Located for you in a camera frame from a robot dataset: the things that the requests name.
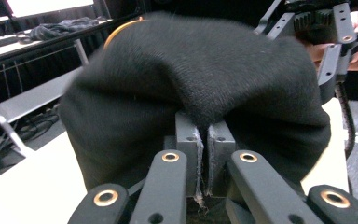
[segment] metal screw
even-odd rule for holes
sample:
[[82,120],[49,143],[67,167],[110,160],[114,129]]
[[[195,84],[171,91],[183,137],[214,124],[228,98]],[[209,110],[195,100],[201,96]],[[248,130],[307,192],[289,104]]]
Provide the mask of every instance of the metal screw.
[[[105,194],[109,194],[110,198],[108,198],[106,200],[102,199],[102,196]],[[106,190],[99,192],[97,195],[95,195],[94,203],[97,206],[105,207],[105,206],[109,206],[110,204],[114,203],[117,200],[117,198],[118,198],[118,193],[115,190],[106,189]]]
[[162,159],[166,162],[174,162],[179,160],[179,155],[176,153],[169,152],[162,155]]
[[332,191],[332,190],[324,190],[321,192],[321,197],[325,202],[338,207],[338,208],[347,208],[351,206],[350,201],[344,196]]
[[257,156],[255,156],[254,154],[251,153],[241,153],[240,154],[240,158],[242,161],[246,161],[246,162],[256,162],[257,161]]
[[344,37],[342,37],[342,40],[344,41],[351,41],[353,39],[353,37],[351,35],[345,35]]

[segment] metal bracket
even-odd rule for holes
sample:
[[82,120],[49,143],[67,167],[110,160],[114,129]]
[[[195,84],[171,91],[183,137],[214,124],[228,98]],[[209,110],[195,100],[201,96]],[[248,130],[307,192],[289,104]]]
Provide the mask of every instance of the metal bracket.
[[258,23],[258,26],[255,28],[256,34],[265,34],[268,31],[271,17],[275,13],[281,2],[282,0],[274,0],[274,2],[268,8],[266,14],[264,14],[264,16],[261,18],[260,22]]
[[205,194],[226,197],[228,176],[226,164],[237,144],[225,121],[211,125],[208,129],[208,185]]
[[226,198],[226,211],[231,224],[255,223],[255,219],[249,211],[243,209],[240,205],[234,203],[229,198]]
[[178,150],[156,154],[130,223],[186,222],[186,164]]
[[343,189],[315,186],[307,204],[324,223],[358,223],[358,200]]
[[337,43],[342,45],[341,55],[353,47],[357,35],[354,32],[351,22],[351,10],[348,3],[339,4],[333,7],[334,26],[337,33]]
[[341,45],[331,45],[324,50],[324,57],[318,72],[318,85],[321,90],[322,104],[327,103],[334,97],[340,53]]
[[295,35],[294,20],[295,13],[284,13],[271,29],[271,31],[267,34],[267,37],[270,39],[276,39],[278,37]]
[[120,185],[100,185],[84,197],[68,224],[122,223],[122,215],[128,200],[128,192]]
[[183,111],[176,113],[175,122],[176,149],[185,153],[188,160],[186,194],[189,197],[201,199],[201,163],[204,146],[200,138],[199,130]]
[[256,223],[322,223],[260,154],[236,151],[228,170]]

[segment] wire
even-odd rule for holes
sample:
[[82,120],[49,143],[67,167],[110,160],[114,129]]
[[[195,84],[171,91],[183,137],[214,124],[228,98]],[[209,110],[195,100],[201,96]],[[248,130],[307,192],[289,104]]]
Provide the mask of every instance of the wire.
[[[25,128],[25,130],[20,130],[20,132],[23,132],[23,133],[31,133],[33,132],[33,135],[26,138],[26,139],[22,139],[23,141],[31,141],[31,140],[35,140],[36,138],[40,137],[41,135],[43,135],[44,133],[48,132],[48,130],[50,130],[50,128],[54,125],[54,123],[56,121],[54,120],[51,120],[51,118],[54,118],[54,117],[58,117],[57,114],[55,113],[51,113],[51,114],[43,114],[41,116],[41,118],[39,120],[32,120],[32,119],[28,119],[28,118],[25,118],[27,119],[27,123],[28,123],[28,126],[24,126],[22,127],[22,129]],[[44,129],[40,129],[38,127],[38,125],[42,124],[42,123],[46,123],[48,122],[49,125],[44,128]]]
[[351,179],[348,176],[348,190],[349,190],[349,194],[353,194],[353,186],[351,184]]
[[21,137],[22,141],[27,141],[28,139],[35,136],[39,131],[38,131],[38,128],[36,125],[33,125],[33,126],[27,125],[27,126],[21,127],[21,129],[18,130],[18,132],[20,135],[22,135],[23,133],[31,133],[31,136],[29,136],[29,137],[26,137],[26,136]]
[[346,158],[348,159],[353,152],[354,143],[356,139],[356,128],[354,126],[351,108],[350,105],[348,104],[347,93],[345,92],[345,87],[342,82],[338,82],[336,84],[336,97],[338,98],[339,103],[341,104],[344,122],[348,128],[348,141],[345,146],[345,155]]
[[21,76],[20,76],[20,71],[19,71],[19,67],[17,66],[17,62],[14,61],[14,66],[16,67],[16,72],[17,72],[17,78],[19,79],[19,84],[20,84],[20,91],[21,93],[24,92],[24,88],[22,86],[22,80],[21,80]]
[[7,75],[6,75],[6,67],[5,67],[4,64],[2,64],[2,71],[4,72],[5,84],[7,86],[7,97],[8,97],[8,99],[10,99],[11,98],[10,87],[8,86]]
[[[16,121],[13,125],[13,129],[16,129],[18,125],[18,121]],[[9,136],[3,132],[2,135],[0,136],[0,152],[7,146],[8,140],[9,140]]]

